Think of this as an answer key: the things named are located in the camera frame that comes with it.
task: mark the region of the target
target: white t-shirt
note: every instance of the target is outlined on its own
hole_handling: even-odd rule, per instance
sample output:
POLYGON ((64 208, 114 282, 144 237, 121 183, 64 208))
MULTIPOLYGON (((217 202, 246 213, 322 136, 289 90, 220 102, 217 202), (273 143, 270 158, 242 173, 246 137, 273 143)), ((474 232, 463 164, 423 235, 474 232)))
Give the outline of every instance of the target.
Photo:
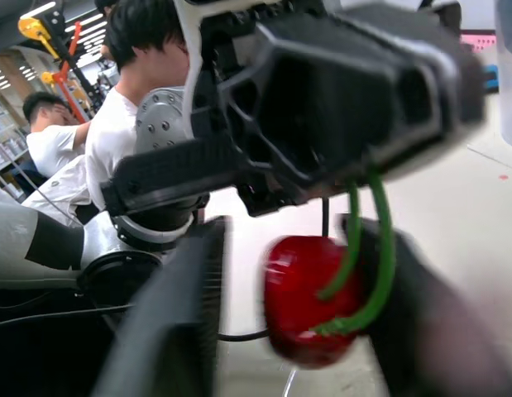
MULTIPOLYGON (((65 165, 39 188, 57 208, 77 222, 79 222, 75 215, 77 207, 79 205, 91 204, 84 165, 85 156, 80 155, 65 165)), ((39 192, 35 192, 28 197, 22 205, 45 213, 50 218, 66 226, 77 227, 80 225, 80 223, 73 222, 55 209, 39 192)))
POLYGON ((27 136, 27 147, 37 170, 51 178, 78 155, 84 154, 84 145, 74 149, 78 126, 49 126, 27 136))
POLYGON ((90 124, 86 144, 87 186, 100 211, 105 208, 105 200, 99 185, 111 178, 123 157, 135 153, 137 111, 134 103, 113 88, 90 124))

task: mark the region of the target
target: white wall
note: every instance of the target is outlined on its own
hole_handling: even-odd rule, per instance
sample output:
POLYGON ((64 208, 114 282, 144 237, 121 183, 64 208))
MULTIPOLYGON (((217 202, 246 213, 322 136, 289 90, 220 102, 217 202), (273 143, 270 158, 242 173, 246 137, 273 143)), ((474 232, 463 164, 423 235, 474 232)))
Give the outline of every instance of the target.
MULTIPOLYGON (((377 0, 401 7, 416 9, 421 0, 377 0)), ((495 0, 458 0, 462 5, 463 29, 495 29, 495 0)), ((341 0, 342 5, 358 2, 357 0, 341 0)), ((452 2, 452 0, 436 0, 434 5, 452 2)))
POLYGON ((101 72, 101 68, 99 67, 97 62, 93 62, 92 64, 82 67, 81 71, 83 72, 84 77, 89 81, 89 83, 94 85, 98 81, 98 73, 101 72))

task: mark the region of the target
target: black plastic housing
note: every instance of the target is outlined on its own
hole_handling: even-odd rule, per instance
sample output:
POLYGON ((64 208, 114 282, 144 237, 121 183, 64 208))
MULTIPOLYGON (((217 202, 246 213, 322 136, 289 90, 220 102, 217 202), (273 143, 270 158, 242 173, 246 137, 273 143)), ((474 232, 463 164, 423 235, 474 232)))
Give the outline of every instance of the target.
POLYGON ((103 189, 112 215, 231 185, 250 215, 273 212, 346 192, 371 169, 413 172, 483 119, 479 61, 424 13, 328 16, 298 0, 211 17, 201 32, 197 139, 125 159, 103 189))
POLYGON ((212 397, 225 218, 197 225, 133 301, 92 397, 212 397))

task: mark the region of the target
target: man's arm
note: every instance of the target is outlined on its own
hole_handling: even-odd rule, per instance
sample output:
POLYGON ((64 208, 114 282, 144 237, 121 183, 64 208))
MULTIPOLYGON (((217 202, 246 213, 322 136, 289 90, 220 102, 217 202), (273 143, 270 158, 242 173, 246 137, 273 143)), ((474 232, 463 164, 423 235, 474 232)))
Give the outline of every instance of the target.
POLYGON ((90 122, 86 122, 85 124, 81 124, 77 127, 75 131, 74 138, 74 149, 83 145, 87 141, 87 135, 89 134, 90 122))

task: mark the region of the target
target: man's hand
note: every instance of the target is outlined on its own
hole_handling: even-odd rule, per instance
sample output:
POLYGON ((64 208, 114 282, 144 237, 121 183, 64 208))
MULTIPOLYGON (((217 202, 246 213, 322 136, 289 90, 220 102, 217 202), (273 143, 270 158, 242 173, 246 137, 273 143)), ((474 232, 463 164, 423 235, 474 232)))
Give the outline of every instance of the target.
POLYGON ((111 61, 114 61, 114 58, 112 57, 112 54, 110 53, 110 50, 108 49, 108 47, 106 45, 101 45, 101 56, 103 58, 105 58, 106 60, 111 60, 111 61))
POLYGON ((79 125, 79 122, 77 121, 77 118, 70 112, 70 110, 63 105, 55 105, 55 110, 64 118, 65 125, 67 126, 77 126, 79 125))

